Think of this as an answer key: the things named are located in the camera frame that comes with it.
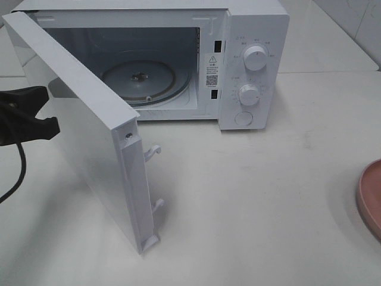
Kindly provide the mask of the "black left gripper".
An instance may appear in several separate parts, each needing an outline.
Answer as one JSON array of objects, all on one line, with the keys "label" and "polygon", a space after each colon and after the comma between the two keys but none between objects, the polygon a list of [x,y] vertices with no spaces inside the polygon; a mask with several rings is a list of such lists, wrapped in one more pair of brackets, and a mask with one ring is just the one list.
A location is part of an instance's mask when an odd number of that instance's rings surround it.
[{"label": "black left gripper", "polygon": [[35,116],[48,102],[49,95],[45,86],[31,86],[16,91],[1,91],[1,146],[50,140],[60,133],[58,119],[33,118],[25,122],[21,111]]}]

